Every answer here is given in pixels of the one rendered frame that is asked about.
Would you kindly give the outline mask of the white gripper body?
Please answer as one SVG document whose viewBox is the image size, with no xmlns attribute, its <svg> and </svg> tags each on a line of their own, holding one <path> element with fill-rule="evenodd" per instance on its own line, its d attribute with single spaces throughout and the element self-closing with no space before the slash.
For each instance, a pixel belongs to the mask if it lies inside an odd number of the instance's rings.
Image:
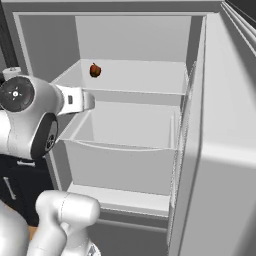
<svg viewBox="0 0 256 256">
<path fill-rule="evenodd" d="M 83 92 L 83 109 L 91 110 L 95 108 L 95 97 L 90 92 Z"/>
</svg>

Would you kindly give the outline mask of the grey fridge shelf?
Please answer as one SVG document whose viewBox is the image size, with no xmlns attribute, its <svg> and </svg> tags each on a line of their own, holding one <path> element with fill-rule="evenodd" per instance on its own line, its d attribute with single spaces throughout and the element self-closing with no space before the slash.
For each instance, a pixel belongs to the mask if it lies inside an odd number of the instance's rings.
<svg viewBox="0 0 256 256">
<path fill-rule="evenodd" d="M 89 74 L 95 63 L 101 74 Z M 96 91 L 183 94 L 188 81 L 183 62 L 81 59 L 59 75 L 54 84 Z"/>
</svg>

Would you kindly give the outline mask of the grey fridge drawer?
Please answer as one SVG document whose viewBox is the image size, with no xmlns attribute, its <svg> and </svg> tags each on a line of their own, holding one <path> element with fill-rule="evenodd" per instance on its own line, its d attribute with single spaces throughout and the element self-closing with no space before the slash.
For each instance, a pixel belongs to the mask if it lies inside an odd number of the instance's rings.
<svg viewBox="0 0 256 256">
<path fill-rule="evenodd" d="M 61 135 L 73 182 L 167 195 L 180 109 L 98 102 L 77 114 Z"/>
</svg>

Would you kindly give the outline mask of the grey fridge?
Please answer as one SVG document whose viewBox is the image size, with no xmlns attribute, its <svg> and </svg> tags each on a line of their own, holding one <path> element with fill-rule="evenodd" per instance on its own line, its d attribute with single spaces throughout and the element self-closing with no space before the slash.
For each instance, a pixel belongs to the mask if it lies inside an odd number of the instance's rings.
<svg viewBox="0 0 256 256">
<path fill-rule="evenodd" d="M 87 228 L 102 256 L 168 256 L 168 227 L 175 189 L 173 170 L 184 139 L 184 112 L 193 85 L 204 17 L 201 6 L 216 0 L 3 0 L 23 75 L 53 81 L 81 59 L 183 62 L 183 94 L 84 89 L 98 102 L 177 106 L 180 109 L 171 184 L 167 195 L 107 189 L 73 182 L 61 135 L 75 115 L 59 115 L 58 135 L 44 156 L 53 190 L 86 195 L 100 204 Z"/>
</svg>

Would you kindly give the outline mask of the black cupboard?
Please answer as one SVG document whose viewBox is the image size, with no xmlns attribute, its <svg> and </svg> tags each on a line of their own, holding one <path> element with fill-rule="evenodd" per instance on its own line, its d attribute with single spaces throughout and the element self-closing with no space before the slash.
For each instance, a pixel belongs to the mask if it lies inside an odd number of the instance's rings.
<svg viewBox="0 0 256 256">
<path fill-rule="evenodd" d="M 19 166 L 17 161 L 20 160 L 35 162 L 36 166 Z M 3 177 L 9 178 L 16 200 L 12 200 Z M 29 226 L 37 227 L 39 223 L 35 210 L 38 196 L 45 190 L 53 189 L 45 158 L 27 160 L 0 154 L 0 199 L 16 210 Z"/>
</svg>

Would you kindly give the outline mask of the grey fridge door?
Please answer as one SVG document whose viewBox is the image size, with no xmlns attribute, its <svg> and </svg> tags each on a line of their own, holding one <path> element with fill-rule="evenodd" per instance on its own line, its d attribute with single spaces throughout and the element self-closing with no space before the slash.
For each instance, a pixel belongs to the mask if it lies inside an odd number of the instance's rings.
<svg viewBox="0 0 256 256">
<path fill-rule="evenodd" d="M 168 256 L 256 256 L 256 29 L 226 0 L 200 9 Z"/>
</svg>

